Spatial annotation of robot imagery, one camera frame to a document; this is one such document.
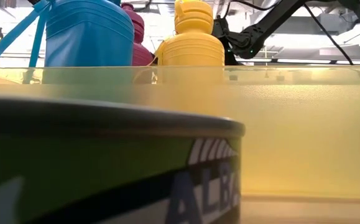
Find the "can rim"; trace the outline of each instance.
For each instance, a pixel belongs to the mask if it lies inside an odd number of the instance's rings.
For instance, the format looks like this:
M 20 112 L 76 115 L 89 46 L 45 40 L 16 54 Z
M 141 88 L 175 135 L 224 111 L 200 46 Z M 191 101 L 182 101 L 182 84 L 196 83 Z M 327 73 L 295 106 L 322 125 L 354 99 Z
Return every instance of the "can rim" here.
M 103 101 L 0 96 L 0 134 L 240 138 L 244 132 L 242 123 L 229 118 Z

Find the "robotic arm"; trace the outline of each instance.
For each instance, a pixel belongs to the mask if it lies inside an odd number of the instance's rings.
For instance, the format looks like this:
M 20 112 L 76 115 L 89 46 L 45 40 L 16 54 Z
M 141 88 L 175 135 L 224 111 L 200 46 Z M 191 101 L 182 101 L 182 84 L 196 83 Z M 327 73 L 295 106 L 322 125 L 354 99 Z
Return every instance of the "robotic arm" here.
M 264 46 L 264 41 L 275 32 L 292 14 L 311 0 L 282 0 L 257 24 L 247 27 L 240 33 L 228 29 L 226 19 L 215 19 L 213 35 L 223 43 L 226 50 L 225 64 L 238 65 L 235 56 L 250 59 Z M 340 4 L 353 10 L 360 20 L 360 0 L 338 0 Z

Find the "bottle handle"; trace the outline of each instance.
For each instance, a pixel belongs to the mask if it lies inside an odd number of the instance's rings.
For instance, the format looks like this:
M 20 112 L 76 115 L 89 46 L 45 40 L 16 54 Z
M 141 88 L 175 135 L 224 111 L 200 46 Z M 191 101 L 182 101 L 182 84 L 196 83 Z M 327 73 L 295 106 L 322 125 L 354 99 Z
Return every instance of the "bottle handle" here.
M 184 16 L 184 11 L 182 10 L 182 0 L 175 0 L 174 10 L 176 11 L 179 17 Z
M 40 14 L 39 21 L 37 21 L 35 39 L 33 41 L 32 52 L 30 53 L 29 68 L 36 67 L 37 59 L 39 57 L 39 52 L 40 52 L 40 46 L 42 45 L 42 38 L 43 38 L 43 32 L 44 32 L 46 20 L 47 20 L 47 10 L 45 10 Z
M 36 20 L 36 18 L 38 16 L 43 14 L 44 11 L 50 7 L 50 5 L 51 5 L 51 2 L 49 2 L 48 0 L 41 0 L 36 5 L 33 6 L 34 10 L 28 16 L 26 16 L 25 19 L 20 21 L 20 23 L 18 23 L 18 25 L 16 25 L 10 32 L 8 32 L 8 34 L 5 37 L 3 37 L 3 39 L 1 39 L 1 41 L 0 41 L 0 56 Z M 43 18 L 42 18 L 42 21 L 39 22 L 39 24 L 42 24 L 42 25 L 38 24 L 37 25 L 38 30 L 36 30 L 36 34 L 38 34 L 37 38 L 39 38 L 40 41 L 36 40 L 36 36 L 35 36 L 35 42 L 34 42 L 34 47 L 36 47 L 38 49 L 37 56 L 39 54 L 39 49 L 40 49 L 40 44 L 38 44 L 38 43 L 39 42 L 41 43 L 41 38 L 43 36 L 43 31 L 44 31 L 43 23 L 45 23 L 45 17 L 43 16 Z M 35 57 L 33 49 L 32 49 L 31 58 L 32 57 Z
M 155 55 L 157 57 L 157 65 L 163 65 L 163 51 L 164 51 L 164 48 L 166 46 L 166 43 L 167 41 L 170 40 L 170 37 L 166 37 L 166 39 L 164 39 L 159 47 L 156 49 L 155 51 Z

